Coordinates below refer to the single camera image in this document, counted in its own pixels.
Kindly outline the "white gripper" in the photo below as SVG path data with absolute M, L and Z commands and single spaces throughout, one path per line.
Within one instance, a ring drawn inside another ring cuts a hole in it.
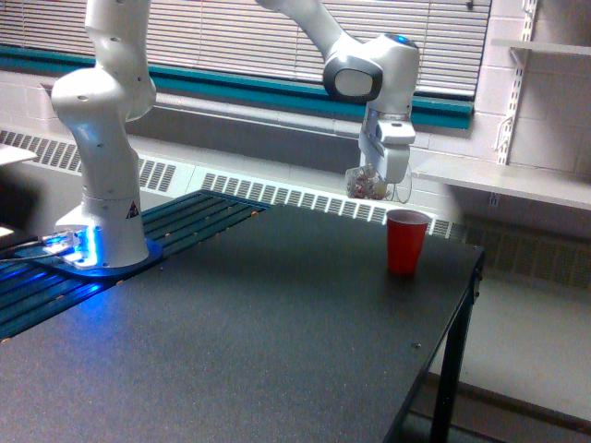
M 367 106 L 358 138 L 360 165 L 371 165 L 386 183 L 400 183 L 415 139 L 409 114 L 386 114 Z

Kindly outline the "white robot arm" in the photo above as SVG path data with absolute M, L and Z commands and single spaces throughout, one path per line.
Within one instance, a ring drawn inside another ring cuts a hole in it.
M 401 183 L 416 132 L 412 98 L 419 69 L 417 45 L 383 33 L 361 42 L 319 1 L 267 1 L 264 7 L 292 19 L 320 51 L 323 86 L 335 99 L 366 107 L 358 137 L 360 163 L 346 174 L 352 198 L 381 199 Z M 126 125 L 156 99 L 148 70 L 147 1 L 90 1 L 85 29 L 95 65 L 59 78 L 52 89 L 55 114 L 69 129 L 82 166 L 82 200 L 57 227 L 82 239 L 69 265 L 121 269 L 149 257 L 140 215 L 139 157 Z

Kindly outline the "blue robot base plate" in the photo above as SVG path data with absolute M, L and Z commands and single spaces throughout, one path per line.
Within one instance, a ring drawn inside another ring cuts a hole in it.
M 60 256 L 34 258 L 34 256 L 48 254 L 44 247 L 40 245 L 17 250 L 15 256 L 18 258 L 30 258 L 33 264 L 67 277 L 81 278 L 82 280 L 118 281 L 133 277 L 162 261 L 163 248 L 150 239 L 147 239 L 146 243 L 149 251 L 148 257 L 137 264 L 121 268 L 78 269 L 73 264 L 65 262 Z

